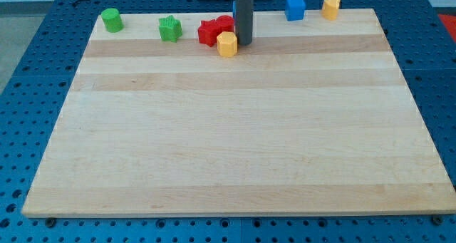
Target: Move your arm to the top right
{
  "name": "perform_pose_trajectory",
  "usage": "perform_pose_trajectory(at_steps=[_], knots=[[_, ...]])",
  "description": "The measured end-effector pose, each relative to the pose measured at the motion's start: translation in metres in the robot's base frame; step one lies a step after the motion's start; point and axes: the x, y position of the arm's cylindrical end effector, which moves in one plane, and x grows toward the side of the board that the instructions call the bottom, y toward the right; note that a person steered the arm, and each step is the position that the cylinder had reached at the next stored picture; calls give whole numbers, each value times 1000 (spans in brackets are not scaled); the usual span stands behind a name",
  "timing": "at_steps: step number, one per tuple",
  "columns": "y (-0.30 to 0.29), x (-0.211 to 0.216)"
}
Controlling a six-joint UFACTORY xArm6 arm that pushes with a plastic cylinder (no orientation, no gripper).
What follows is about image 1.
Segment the grey cylindrical robot arm rod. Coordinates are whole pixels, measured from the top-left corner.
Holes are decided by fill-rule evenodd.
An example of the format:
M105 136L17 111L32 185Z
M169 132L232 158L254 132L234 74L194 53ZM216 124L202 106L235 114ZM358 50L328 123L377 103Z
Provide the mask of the grey cylindrical robot arm rod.
M252 42L254 0L235 0L235 26L239 45Z

